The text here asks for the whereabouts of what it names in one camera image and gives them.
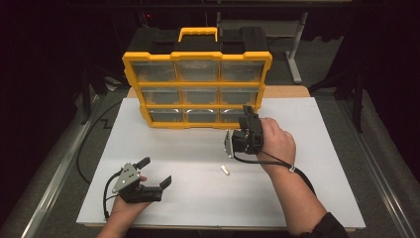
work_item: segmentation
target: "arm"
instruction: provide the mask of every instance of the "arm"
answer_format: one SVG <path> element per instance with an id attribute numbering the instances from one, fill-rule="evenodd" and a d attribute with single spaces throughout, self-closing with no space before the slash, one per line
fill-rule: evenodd
<path id="1" fill-rule="evenodd" d="M 137 216 L 146 209 L 151 202 L 126 203 L 123 198 L 116 196 L 111 216 L 102 228 L 97 238 L 122 238 L 136 220 Z"/>
<path id="2" fill-rule="evenodd" d="M 261 121 L 264 139 L 262 150 L 294 165 L 296 145 L 293 137 L 283 131 L 275 120 L 262 118 Z M 260 161 L 275 161 L 264 153 L 259 153 L 257 157 Z M 271 178 L 290 234 L 312 232 L 327 211 L 308 185 L 288 168 L 274 165 L 263 165 L 262 168 Z"/>

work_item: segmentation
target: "white table surface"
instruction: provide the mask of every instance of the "white table surface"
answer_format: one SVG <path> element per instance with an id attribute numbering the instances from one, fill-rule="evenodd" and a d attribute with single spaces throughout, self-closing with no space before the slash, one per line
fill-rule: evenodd
<path id="1" fill-rule="evenodd" d="M 309 177 L 326 209 L 346 228 L 366 227 L 315 99 L 265 98 L 259 114 L 276 119 L 293 135 L 295 165 Z M 268 176 L 259 165 L 229 159 L 224 152 L 225 134 L 218 129 L 150 128 L 140 114 L 139 100 L 124 99 L 77 223 L 104 224 L 102 195 L 108 178 L 127 162 L 151 157 L 142 169 L 142 176 L 148 177 L 144 185 L 158 185 L 168 176 L 172 184 L 163 192 L 162 201 L 149 206 L 135 226 L 284 228 L 284 215 Z M 229 176 L 222 165 L 231 172 Z M 108 201 L 109 211 L 112 202 Z"/>

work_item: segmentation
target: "black sleeve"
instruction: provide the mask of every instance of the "black sleeve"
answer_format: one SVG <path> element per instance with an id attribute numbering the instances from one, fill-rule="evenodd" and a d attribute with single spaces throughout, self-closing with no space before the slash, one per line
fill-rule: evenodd
<path id="1" fill-rule="evenodd" d="M 312 233 L 304 233 L 302 238 L 348 238 L 343 225 L 330 212 L 322 217 Z"/>

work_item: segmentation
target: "right hand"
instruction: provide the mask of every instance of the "right hand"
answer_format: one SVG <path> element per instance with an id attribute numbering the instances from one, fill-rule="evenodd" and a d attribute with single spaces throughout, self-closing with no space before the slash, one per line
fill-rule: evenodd
<path id="1" fill-rule="evenodd" d="M 296 157 L 296 144 L 290 133 L 283 131 L 272 118 L 261 118 L 262 132 L 263 132 L 263 146 L 262 151 L 277 157 L 284 162 L 294 165 Z M 263 152 L 257 154 L 259 161 L 274 161 L 277 160 Z M 287 169 L 286 167 L 276 165 L 262 165 L 262 168 L 269 176 L 276 173 L 278 170 Z"/>
<path id="2" fill-rule="evenodd" d="M 119 195 L 115 197 L 111 216 L 96 238 L 124 237 L 127 230 L 137 216 L 146 209 L 151 202 L 126 203 Z"/>

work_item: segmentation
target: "yellow frame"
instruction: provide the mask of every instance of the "yellow frame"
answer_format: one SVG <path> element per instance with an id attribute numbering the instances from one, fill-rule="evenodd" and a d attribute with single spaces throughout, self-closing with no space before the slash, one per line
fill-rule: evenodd
<path id="1" fill-rule="evenodd" d="M 215 41 L 217 41 L 217 29 L 215 28 L 188 28 L 181 30 L 179 36 L 179 41 L 181 41 L 183 35 L 210 35 L 215 34 Z M 177 73 L 176 62 L 180 60 L 214 60 L 218 65 L 217 78 L 215 81 L 181 81 L 179 80 L 179 75 Z M 135 70 L 133 68 L 132 62 L 135 61 L 171 61 L 173 62 L 174 72 L 175 72 L 175 81 L 138 81 Z M 262 74 L 259 81 L 222 81 L 220 73 L 220 61 L 263 61 Z M 123 55 L 123 63 L 125 66 L 125 74 L 130 85 L 135 89 L 136 94 L 140 101 L 140 111 L 143 118 L 147 121 L 149 126 L 157 128 L 172 128 L 172 129 L 183 129 L 191 127 L 211 127 L 219 129 L 233 129 L 238 128 L 238 123 L 223 123 L 220 121 L 220 113 L 217 113 L 217 121 L 215 123 L 191 123 L 185 121 L 185 115 L 183 114 L 183 122 L 154 122 L 152 116 L 150 115 L 149 109 L 242 109 L 242 105 L 237 104 L 149 104 L 141 92 L 141 89 L 144 87 L 256 87 L 259 89 L 257 92 L 256 103 L 251 106 L 254 107 L 257 112 L 261 108 L 263 100 L 263 91 L 264 91 L 264 80 L 267 71 L 271 67 L 272 56 L 269 52 L 245 52 L 241 55 L 223 55 L 220 52 L 172 52 L 169 55 L 151 55 L 147 52 L 126 52 Z M 178 90 L 178 96 L 181 98 L 180 90 Z M 220 100 L 220 92 L 217 91 L 218 100 Z"/>

